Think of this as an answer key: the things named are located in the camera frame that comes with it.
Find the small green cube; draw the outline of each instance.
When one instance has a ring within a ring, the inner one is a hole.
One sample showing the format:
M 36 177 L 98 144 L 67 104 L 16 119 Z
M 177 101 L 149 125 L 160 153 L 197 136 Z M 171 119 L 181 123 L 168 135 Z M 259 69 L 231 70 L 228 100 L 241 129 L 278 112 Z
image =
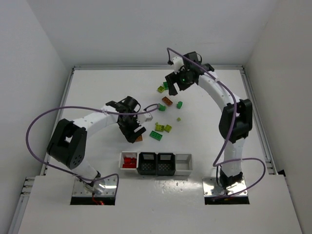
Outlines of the small green cube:
M 159 125 L 159 124 L 157 124 L 157 125 L 155 126 L 155 131 L 163 132 L 164 129 L 165 129 L 165 126 L 164 126 L 164 125 Z
M 159 108 L 160 111 L 165 111 L 166 110 L 166 106 L 163 106 L 161 104 L 159 104 Z
M 178 109 L 181 109 L 182 104 L 183 104 L 183 102 L 182 102 L 182 101 L 179 101 L 179 102 L 177 103 L 176 107 L 177 107 Z
M 169 89 L 169 86 L 168 86 L 168 83 L 167 83 L 167 82 L 164 82 L 164 87 L 165 87 L 165 90 L 168 90 L 168 89 Z
M 166 125 L 166 127 L 165 127 L 166 132 L 169 133 L 171 131 L 171 129 L 172 129 L 172 127 L 170 125 Z
M 152 138 L 154 138 L 156 140 L 161 140 L 162 134 L 159 134 L 157 132 L 152 131 L 151 134 L 150 134 L 150 137 L 152 137 Z
M 162 87 L 162 86 L 159 86 L 158 89 L 157 89 L 158 92 L 162 93 L 165 91 L 165 88 Z

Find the green block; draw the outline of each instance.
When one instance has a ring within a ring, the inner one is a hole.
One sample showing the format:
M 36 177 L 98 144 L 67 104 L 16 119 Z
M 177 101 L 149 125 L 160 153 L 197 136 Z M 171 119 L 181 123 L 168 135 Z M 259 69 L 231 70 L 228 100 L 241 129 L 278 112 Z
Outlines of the green block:
M 163 105 L 161 105 L 160 103 L 159 103 L 159 108 L 158 108 L 160 111 L 165 111 L 166 110 L 166 107 L 165 106 L 163 106 Z
M 157 89 L 158 92 L 162 93 L 165 91 L 165 88 L 162 87 L 162 86 L 159 86 L 158 89 Z
M 168 83 L 167 83 L 167 82 L 164 82 L 164 87 L 165 87 L 165 90 L 168 90 L 168 89 L 169 89 L 169 86 L 168 86 Z
M 182 104 L 183 104 L 183 102 L 182 102 L 182 101 L 179 101 L 179 102 L 177 103 L 176 107 L 177 107 L 178 109 L 181 109 Z
M 156 140 L 161 140 L 162 134 L 159 134 L 157 132 L 152 131 L 151 134 L 150 134 L 150 137 L 152 137 L 152 138 L 154 138 Z
M 169 133 L 171 131 L 171 129 L 172 129 L 172 127 L 170 125 L 166 125 L 166 127 L 165 127 L 166 132 Z
M 164 129 L 165 129 L 165 126 L 164 126 L 164 125 L 159 125 L 159 124 L 157 124 L 157 125 L 155 126 L 155 131 L 163 132 Z

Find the orange block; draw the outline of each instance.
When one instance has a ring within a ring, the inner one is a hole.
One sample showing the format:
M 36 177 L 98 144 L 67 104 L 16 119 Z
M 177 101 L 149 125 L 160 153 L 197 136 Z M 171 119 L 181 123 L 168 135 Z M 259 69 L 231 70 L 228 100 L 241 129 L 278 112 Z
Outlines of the orange block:
M 140 135 L 140 136 L 135 140 L 135 142 L 139 142 L 139 141 L 143 141 L 142 135 Z
M 165 102 L 168 106 L 171 106 L 171 105 L 172 105 L 172 101 L 171 101 L 169 98 L 167 98 L 167 97 L 164 97 L 164 98 L 162 99 L 162 101 Z

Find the yellow-green block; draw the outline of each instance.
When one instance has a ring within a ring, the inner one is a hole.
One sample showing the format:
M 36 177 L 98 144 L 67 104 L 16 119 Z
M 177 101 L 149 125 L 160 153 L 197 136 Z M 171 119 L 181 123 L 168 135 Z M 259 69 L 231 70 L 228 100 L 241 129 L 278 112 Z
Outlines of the yellow-green block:
M 159 86 L 158 89 L 157 89 L 158 92 L 162 93 L 165 91 L 165 88 L 162 87 L 162 86 Z
M 155 131 L 157 131 L 157 132 L 163 132 L 164 129 L 165 129 L 165 126 L 164 126 L 164 125 L 159 125 L 159 124 L 157 124 L 157 125 L 155 126 Z
M 172 127 L 170 125 L 166 125 L 166 127 L 165 127 L 166 132 L 169 133 L 171 131 L 171 129 L 172 129 Z

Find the black basket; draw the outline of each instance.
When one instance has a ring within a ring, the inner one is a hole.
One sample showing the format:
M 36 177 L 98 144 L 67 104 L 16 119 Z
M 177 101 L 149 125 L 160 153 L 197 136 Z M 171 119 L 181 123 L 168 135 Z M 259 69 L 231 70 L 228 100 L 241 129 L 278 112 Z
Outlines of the black basket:
M 140 175 L 156 175 L 156 154 L 142 152 L 138 155 L 137 172 Z
M 159 153 L 157 155 L 157 175 L 173 176 L 175 172 L 175 155 L 173 153 Z

